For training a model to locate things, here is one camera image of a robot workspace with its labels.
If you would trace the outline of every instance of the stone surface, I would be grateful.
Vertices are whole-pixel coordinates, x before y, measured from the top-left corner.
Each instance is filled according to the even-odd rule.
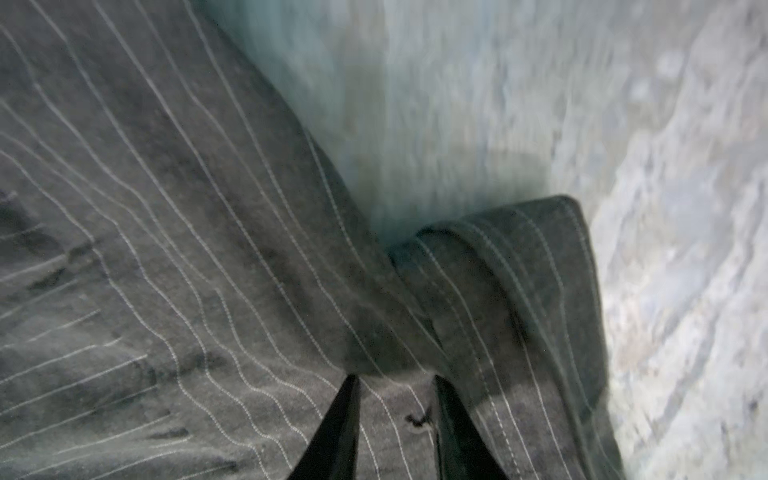
[[[382,241],[579,199],[631,477],[768,477],[766,0],[209,7]]]

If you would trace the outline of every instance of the striped fabric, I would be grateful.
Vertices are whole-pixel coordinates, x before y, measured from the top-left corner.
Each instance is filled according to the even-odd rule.
[[[285,478],[350,373],[358,478],[437,477],[434,375],[509,478],[624,477],[575,202],[387,255],[187,0],[0,31],[0,478]]]

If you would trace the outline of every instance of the pinstriped cloth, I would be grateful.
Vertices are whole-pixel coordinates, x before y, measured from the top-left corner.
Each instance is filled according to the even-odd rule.
[[[510,478],[623,478],[575,202],[388,256],[188,2],[0,12],[0,477],[285,478],[356,373],[359,478],[436,478],[435,374]]]

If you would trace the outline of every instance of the folded fabric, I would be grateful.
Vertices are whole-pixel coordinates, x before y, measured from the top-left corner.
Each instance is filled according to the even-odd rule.
[[[349,375],[357,478],[445,474],[446,385],[508,478],[624,477],[573,200],[388,254],[186,0],[0,12],[0,477],[287,478]]]

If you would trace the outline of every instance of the gray fabric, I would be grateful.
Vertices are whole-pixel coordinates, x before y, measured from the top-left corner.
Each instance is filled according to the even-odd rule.
[[[357,373],[358,477],[435,478],[439,373],[510,478],[622,478],[569,200],[390,259],[187,2],[0,18],[0,477],[285,478]]]

